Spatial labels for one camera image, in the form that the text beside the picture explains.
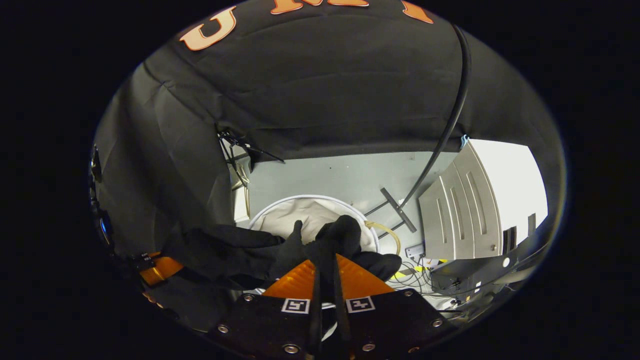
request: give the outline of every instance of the gray cabinet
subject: gray cabinet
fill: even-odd
[[[510,243],[505,230],[537,227],[547,215],[544,185],[529,149],[486,140],[470,140],[419,204],[426,256],[438,259],[502,255],[531,233],[521,229],[518,241]],[[538,214],[533,225],[531,214]]]

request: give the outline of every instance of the metal bracket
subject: metal bracket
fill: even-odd
[[[406,226],[409,228],[409,231],[411,231],[412,233],[415,233],[417,231],[417,229],[415,228],[415,226],[413,226],[413,223],[411,222],[411,220],[409,219],[408,216],[406,216],[406,214],[404,213],[404,211],[402,210],[402,208],[400,207],[400,205],[396,202],[396,200],[391,196],[391,194],[389,194],[389,192],[387,191],[387,189],[382,188],[380,189],[380,192],[382,193],[382,195],[384,195],[384,197],[387,199],[387,202],[389,204],[391,204],[391,206],[393,207],[393,209],[396,211],[396,213],[398,214],[398,216],[403,220],[403,222],[406,224]]]
[[[424,244],[420,243],[418,245],[408,247],[404,250],[404,254],[408,258],[414,258],[416,256],[424,255]]]

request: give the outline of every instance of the wire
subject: wire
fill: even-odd
[[[377,222],[368,221],[368,220],[364,222],[364,226],[366,226],[369,229],[372,227],[377,227],[378,229],[381,229],[391,234],[391,236],[393,236],[396,241],[396,255],[398,256],[400,255],[400,249],[402,248],[402,245],[400,245],[400,238],[398,238],[398,235],[396,235],[396,233],[394,233],[393,230],[389,229],[388,227],[382,224],[378,224]]]
[[[416,263],[418,266],[420,266],[422,269],[420,270],[420,275],[422,276],[422,280],[424,280],[424,282],[429,285],[430,287],[433,287],[433,285],[430,283],[431,279],[428,277],[425,277],[425,275],[427,274],[427,272],[425,271],[426,267],[424,266],[424,256],[421,256],[418,261],[414,260],[413,258],[411,258],[411,261],[413,261],[414,263]]]
[[[427,165],[424,167],[424,170],[418,177],[418,180],[413,185],[413,188],[409,191],[406,197],[404,197],[404,201],[400,204],[399,208],[402,209],[404,205],[409,203],[409,199],[418,190],[420,184],[427,176],[431,167],[435,163],[438,155],[444,148],[445,144],[449,140],[451,136],[451,132],[453,131],[454,126],[458,122],[458,117],[460,117],[460,113],[462,112],[462,106],[465,104],[465,99],[467,98],[467,90],[469,87],[469,75],[471,73],[471,54],[469,53],[469,44],[467,43],[467,38],[462,33],[459,27],[455,24],[451,24],[453,30],[456,32],[458,36],[458,40],[460,41],[460,49],[462,50],[462,74],[460,76],[460,85],[458,87],[458,94],[456,96],[456,101],[453,104],[453,109],[451,110],[451,115],[449,116],[449,120],[447,121],[447,126],[445,127],[442,135],[440,135],[440,139],[438,140],[438,144],[436,145],[435,150],[433,151],[433,155],[431,155]]]
[[[225,151],[225,155],[227,156],[227,159],[228,159],[227,163],[231,164],[231,167],[236,172],[236,175],[238,176],[238,179],[240,179],[240,182],[246,188],[246,182],[244,181],[242,175],[240,174],[240,171],[238,171],[237,166],[236,166],[236,160],[234,158],[234,146],[231,145],[229,147],[229,151],[231,152],[231,155],[230,155],[229,152],[227,151],[227,147],[225,146],[225,143],[222,140],[222,138],[218,138],[218,139],[220,140],[220,146],[222,146],[222,149]]]
[[[547,245],[549,245],[549,243],[550,243],[550,241],[546,242],[544,245],[542,245],[542,246],[540,247],[540,249],[536,250],[536,251],[535,251],[535,252],[533,252],[531,255],[529,255],[529,256],[527,256],[526,258],[524,258],[523,260],[519,261],[519,262],[518,262],[518,263],[517,263],[517,264],[516,264],[516,265],[515,265],[511,270],[509,270],[508,272],[506,272],[506,273],[504,273],[504,274],[502,274],[502,275],[500,275],[500,276],[496,277],[495,279],[493,279],[493,280],[491,280],[491,281],[488,281],[488,282],[487,282],[487,283],[485,283],[485,284],[482,284],[482,285],[480,285],[480,286],[476,286],[475,288],[471,288],[471,289],[465,290],[465,291],[460,292],[460,293],[453,293],[453,294],[448,294],[448,295],[430,295],[430,296],[433,296],[433,297],[453,297],[453,296],[456,296],[456,295],[466,294],[466,293],[468,293],[468,292],[470,292],[470,291],[472,291],[472,290],[476,290],[476,289],[484,288],[485,286],[493,285],[493,283],[494,283],[495,281],[497,281],[497,280],[501,279],[501,278],[502,278],[502,277],[504,277],[505,275],[510,274],[510,273],[513,273],[513,272],[517,271],[519,266],[522,266],[523,264],[526,264],[526,262],[527,262],[528,260],[530,260],[530,259],[531,259],[533,256],[535,256],[537,253],[541,252],[541,251],[542,251],[542,250],[543,250]]]
[[[413,267],[409,266],[409,265],[411,265],[411,263],[403,261],[401,264],[404,265],[404,267],[406,267],[407,269],[409,269],[409,271],[413,270]],[[400,281],[397,277],[395,277],[397,281],[389,280],[389,282],[392,282],[394,284],[402,284],[402,285],[404,285],[404,287],[408,286],[408,287],[411,287],[411,288],[415,288],[415,283],[418,282],[418,285],[419,285],[419,288],[420,288],[420,292],[422,293],[422,284],[420,283],[420,278],[417,277],[415,272],[412,273],[410,277],[414,278],[415,280],[412,281],[412,282],[404,282],[404,281]],[[402,286],[393,287],[392,286],[392,288],[395,289],[395,290],[398,290],[398,289],[401,289],[401,288],[404,288],[404,287],[402,287]]]
[[[425,276],[427,274],[427,272],[426,272],[426,266],[424,266],[424,256],[421,257],[420,260],[422,261],[422,269],[425,270],[424,273],[423,273],[423,276]],[[431,282],[431,286],[433,287],[433,281],[431,280],[431,276],[429,275],[429,276],[427,276],[427,278],[429,279],[429,282]]]
[[[419,260],[419,261],[422,261],[422,265],[421,265],[420,263],[418,263],[418,262],[416,262],[415,260],[413,260],[413,259],[412,259],[412,261],[413,261],[414,263],[416,263],[416,264],[418,264],[418,266],[421,266],[421,267],[422,267],[422,270],[423,270],[423,271],[422,271],[422,278],[424,279],[424,276],[425,276],[425,274],[426,274],[426,272],[424,271],[424,269],[426,268],[426,267],[424,266],[424,256],[421,256],[421,257],[420,257],[420,259],[418,259],[418,260]],[[431,281],[431,278],[429,278],[429,280],[426,280],[426,279],[425,279],[424,281],[425,281],[425,282],[426,282],[430,287],[432,287],[432,288],[436,288],[436,286],[433,284],[433,281]],[[459,285],[459,283],[456,281],[456,282],[454,282],[452,285],[447,286],[446,288],[440,288],[440,287],[437,287],[437,288],[438,288],[439,290],[448,290],[448,289],[451,289],[451,288],[453,288],[453,287],[455,287],[455,286],[457,286],[457,285]]]

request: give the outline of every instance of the black fabric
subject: black fabric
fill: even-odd
[[[229,225],[217,225],[212,233],[192,229],[184,236],[175,236],[167,241],[162,255],[219,286],[250,290],[270,278],[269,269],[276,261],[279,245],[285,242],[264,231]]]
[[[385,282],[391,279],[402,265],[402,258],[398,255],[371,251],[355,254],[351,260]]]
[[[208,331],[230,311],[241,291],[221,288],[209,281],[186,279],[182,276],[185,271],[181,270],[158,286],[145,287],[145,291],[165,309],[175,311],[180,323]]]
[[[304,245],[305,255],[316,266],[321,276],[321,299],[323,302],[334,302],[333,260],[335,254],[356,262],[381,280],[387,281],[400,269],[402,259],[395,254],[381,255],[373,252],[361,252],[360,225],[348,215],[342,215],[335,222],[325,224],[316,240]]]
[[[412,19],[392,0],[306,5],[277,16],[272,7],[238,4],[236,27],[191,51],[183,34],[199,24],[217,30],[213,14],[202,17],[115,95],[95,141],[103,165],[98,198],[119,254],[161,249],[176,223],[233,224],[216,125],[284,159],[433,150],[460,82],[460,45],[446,20]],[[555,217],[566,181],[553,118],[513,67],[465,35],[470,88],[444,151],[457,151],[465,132],[529,146]]]
[[[269,271],[270,280],[281,278],[294,267],[306,260],[302,249],[302,221],[298,220],[293,226],[293,231],[287,240],[279,246],[275,262]]]

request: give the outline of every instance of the black glove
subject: black glove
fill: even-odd
[[[269,271],[269,280],[276,281],[307,259],[302,245],[302,221],[293,225],[293,232],[286,241],[279,246],[275,262]]]
[[[193,229],[172,236],[162,250],[186,268],[220,286],[250,290],[269,278],[285,240],[264,231],[216,225],[212,234]]]
[[[351,260],[385,282],[391,279],[391,277],[400,270],[400,266],[402,265],[402,258],[398,255],[383,255],[370,251],[355,254]]]
[[[322,226],[316,240],[304,246],[304,252],[320,271],[320,291],[323,302],[335,302],[333,298],[333,261],[336,254],[351,258],[360,252],[360,224],[348,215]]]

